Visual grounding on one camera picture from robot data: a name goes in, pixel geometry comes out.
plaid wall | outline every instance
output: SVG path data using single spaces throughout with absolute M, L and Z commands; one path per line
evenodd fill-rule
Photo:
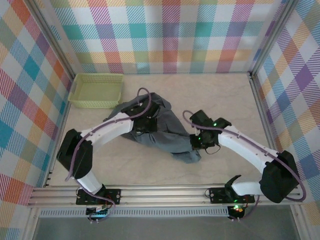
M 300 0 L 258 73 L 273 136 L 297 160 L 304 204 L 320 236 L 320 0 Z
M 277 21 L 279 20 L 279 18 L 281 17 L 281 13 L 283 12 L 284 8 L 286 7 L 288 3 L 288 0 L 281 0 L 281 3 L 280 3 L 280 6 L 278 7 L 277 11 L 275 12 L 273 18 L 272 18 L 272 21 L 267 29 L 267 31 L 265 32 L 264 36 L 263 36 L 263 39 L 260 43 L 260 46 L 258 48 L 258 50 L 256 51 L 254 57 L 253 57 L 253 61 L 251 62 L 251 65 L 249 67 L 249 72 L 253 70 L 258 58 L 260 57 L 261 55 L 261 52 L 263 50 L 263 48 L 265 47 L 267 41 L 268 41 L 268 38 L 269 36 L 271 35 Z
M 38 5 L 43 17 L 45 18 L 46 23 L 51 28 L 51 32 L 53 33 L 56 41 L 58 42 L 61 50 L 63 51 L 66 59 L 68 60 L 73 72 L 76 73 L 77 72 L 77 68 L 75 66 L 75 61 L 71 57 L 70 52 L 69 52 L 66 44 L 64 43 L 64 41 L 61 38 L 61 35 L 58 33 L 58 30 L 57 30 L 54 22 L 52 21 L 52 18 L 49 16 L 48 11 L 45 9 L 45 5 L 43 3 L 43 0 L 35 0 L 35 2 Z
M 71 81 L 23 1 L 0 6 L 0 239 L 15 240 L 45 177 Z
M 149 74 L 246 72 L 287 0 L 50 2 L 81 71 Z

beige floor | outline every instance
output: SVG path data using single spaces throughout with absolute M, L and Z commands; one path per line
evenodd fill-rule
M 245 74 L 174 74 L 126 75 L 123 101 L 136 96 L 138 88 L 146 87 L 172 104 L 173 112 L 186 129 L 183 110 L 204 110 L 212 119 L 223 117 L 241 132 L 266 145 L 267 140 Z M 81 131 L 97 124 L 109 115 L 108 109 L 81 109 L 71 106 L 65 126 Z M 157 148 L 117 137 L 93 155 L 93 171 L 104 184 L 208 184 L 225 183 L 237 174 L 256 176 L 258 171 L 236 153 L 222 147 L 214 155 L 201 151 L 198 163 L 185 164 Z M 75 185 L 65 182 L 67 171 L 57 161 L 51 176 L 51 186 Z

gray jeans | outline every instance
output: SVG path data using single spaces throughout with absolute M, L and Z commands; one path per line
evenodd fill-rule
M 147 94 L 140 95 L 131 101 L 119 104 L 110 116 L 103 121 L 113 118 L 120 113 L 122 109 L 134 105 L 138 99 L 142 101 L 147 98 Z M 198 162 L 201 156 L 198 151 L 192 150 L 189 133 L 172 112 L 171 104 L 154 92 L 151 93 L 151 99 L 160 105 L 160 110 L 157 115 L 157 132 L 136 135 L 134 131 L 131 131 L 123 134 L 122 137 L 149 147 L 157 147 L 171 153 L 175 159 L 184 161 L 187 164 Z

green plastic basket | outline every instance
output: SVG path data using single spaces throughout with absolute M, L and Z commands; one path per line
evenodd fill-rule
M 78 73 L 68 100 L 77 108 L 112 109 L 120 103 L 123 74 Z

aluminum rail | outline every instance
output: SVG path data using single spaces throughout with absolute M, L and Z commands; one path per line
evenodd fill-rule
M 211 204 L 205 196 L 208 188 L 223 188 L 224 184 L 194 185 L 110 185 L 107 189 L 121 189 L 120 204 L 116 207 L 209 207 L 233 206 L 233 203 Z M 35 188 L 29 200 L 32 208 L 66 208 L 76 205 L 78 186 L 47 186 Z M 299 198 L 301 190 L 296 188 L 289 197 Z M 265 196 L 260 196 L 259 205 L 294 205 L 299 204 L 287 199 L 274 203 Z

